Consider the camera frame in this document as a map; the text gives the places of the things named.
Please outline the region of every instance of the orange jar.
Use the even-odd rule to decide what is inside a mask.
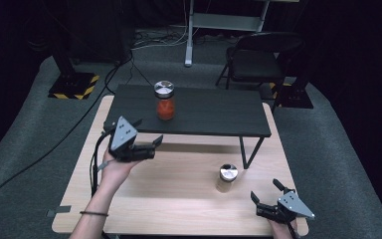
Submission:
[[[161,120],[171,120],[175,115],[173,89],[173,84],[167,81],[158,82],[154,85],[156,112]]]

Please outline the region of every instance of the metal table leg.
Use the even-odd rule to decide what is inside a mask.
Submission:
[[[256,147],[253,150],[253,153],[250,156],[250,159],[247,161],[245,149],[244,149],[244,139],[240,136],[241,155],[243,157],[244,169],[248,169],[250,167],[250,164],[253,161],[254,157],[256,156],[257,151],[259,151],[259,148],[262,145],[263,140],[264,140],[264,138],[260,137],[259,141],[256,144]]]
[[[187,51],[185,53],[185,67],[192,66],[192,32],[194,28],[194,0],[190,1],[190,15],[188,20]]]
[[[267,15],[268,9],[269,9],[269,4],[270,4],[270,1],[265,2],[265,6],[263,7],[262,15],[260,16],[260,25],[259,25],[259,29],[257,29],[257,32],[263,31],[263,26],[265,25],[266,15]]]

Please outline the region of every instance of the cable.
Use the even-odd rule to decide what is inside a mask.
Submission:
[[[157,34],[157,35],[162,35],[162,36],[161,37],[150,37],[149,34]],[[165,41],[171,41],[171,40],[175,39],[177,34],[178,33],[174,32],[174,31],[172,31],[172,33],[169,33],[168,27],[166,27],[166,33],[164,33],[164,32],[161,33],[158,31],[137,32],[137,33],[135,33],[136,42],[134,43],[134,46],[139,46],[139,45],[147,44],[150,42],[161,42],[161,43],[164,43],[166,45],[169,45],[169,43],[165,42]]]
[[[111,90],[108,86],[108,83],[112,80],[113,76],[116,74],[117,70],[125,65],[127,62],[130,62],[133,60],[133,56],[132,56],[132,51],[129,50],[129,59],[126,60],[125,62],[121,63],[121,64],[118,64],[116,65],[112,70],[110,70],[107,74],[106,74],[106,77],[104,78],[104,87],[113,95],[115,95],[115,91]]]
[[[131,55],[132,56],[132,58],[131,58],[131,67],[129,68],[129,78],[128,78],[128,80],[126,81],[126,83],[125,83],[125,85],[128,85],[128,83],[129,83],[129,81],[131,81],[131,79],[132,79],[132,69],[134,68],[134,57],[133,57],[133,55]]]
[[[76,122],[76,124],[74,124],[74,126],[49,150],[47,151],[43,156],[39,157],[39,159],[37,159],[36,161],[34,161],[33,163],[31,163],[30,165],[26,166],[25,168],[21,169],[19,172],[15,173],[14,175],[12,175],[10,178],[8,178],[7,180],[5,180],[3,183],[0,184],[0,189],[5,186],[8,182],[10,182],[11,180],[13,180],[14,178],[16,178],[17,176],[21,175],[23,172],[27,171],[28,169],[30,169],[31,167],[33,167],[34,165],[36,165],[37,163],[39,163],[40,161],[42,161],[46,156],[48,156],[49,154],[51,154],[65,139],[67,139],[67,137],[77,128],[77,126],[84,120],[84,118],[89,114],[89,112],[92,110],[92,108],[95,106],[95,104],[97,103],[97,101],[100,99],[101,95],[103,94],[105,88],[103,88],[101,90],[101,92],[98,94],[97,98],[95,99],[95,101],[92,103],[92,105],[89,107],[89,109],[85,112],[85,114]]]
[[[117,69],[119,69],[119,67],[122,66],[122,65],[119,65],[119,66],[114,67],[112,70],[110,70],[110,71],[106,74],[106,77],[104,78],[104,84],[105,84],[106,86],[107,86],[107,84],[112,80],[112,78],[113,78],[114,74],[116,73]],[[95,152],[93,153],[92,160],[91,160],[91,162],[90,162],[90,184],[91,184],[91,188],[92,188],[92,190],[93,190],[94,180],[97,180],[96,178],[92,178],[92,166],[93,166],[93,161],[94,161],[94,160],[97,160],[98,146],[99,146],[100,143],[103,141],[103,139],[104,139],[105,137],[108,136],[109,133],[110,133],[110,131],[105,132],[105,133],[98,139],[97,144],[96,144],[96,146],[95,146]]]
[[[186,9],[185,9],[185,0],[183,0],[183,6],[184,6],[183,7],[183,9],[184,9],[184,21],[185,21],[185,24],[187,24],[187,15],[186,15]],[[180,41],[187,35],[187,29],[188,29],[188,26],[186,25],[185,31],[182,34],[182,36],[178,40],[173,42],[173,43],[165,43],[165,45],[157,45],[157,44],[155,44],[155,45],[148,45],[148,46],[136,47],[136,48],[133,48],[131,50],[139,50],[139,49],[148,48],[148,47],[172,47],[172,46],[178,46],[178,45],[184,44],[187,41],[183,41],[183,42],[180,42]]]
[[[151,83],[147,80],[147,78],[141,73],[141,71],[137,68],[137,66],[135,66],[134,62],[132,62],[132,66],[138,71],[139,75],[141,75],[141,77],[144,78],[144,80],[148,83],[148,85],[153,86],[153,84],[151,84]]]
[[[97,182],[97,177],[96,175],[93,176],[93,170],[97,170],[97,168],[93,168],[93,162],[95,163],[95,165],[97,165],[97,153],[98,153],[98,147],[100,146],[101,142],[107,137],[109,136],[111,133],[113,132],[113,130],[108,130],[108,131],[105,131],[97,140],[97,143],[95,144],[95,152],[93,153],[93,156],[92,156],[92,160],[90,162],[90,185],[91,185],[91,188],[92,188],[92,197],[95,195],[96,193],[96,190],[97,188],[95,188],[95,186],[97,186],[96,182]]]
[[[295,232],[295,230],[293,229],[292,225],[290,225],[290,222],[287,222],[286,225],[287,225],[287,228],[289,229],[290,236],[292,237],[292,239],[297,239],[297,238],[299,238],[299,237],[296,235],[296,232]]]

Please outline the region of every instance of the black speaker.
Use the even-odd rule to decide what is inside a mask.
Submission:
[[[129,59],[134,38],[131,0],[70,2],[68,55],[82,62],[120,62]]]

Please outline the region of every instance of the jar lid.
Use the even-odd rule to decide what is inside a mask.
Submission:
[[[168,81],[161,81],[154,85],[154,94],[161,99],[173,97],[173,84]]]
[[[232,182],[238,176],[238,169],[233,164],[223,164],[223,166],[220,167],[220,176],[225,181]]]

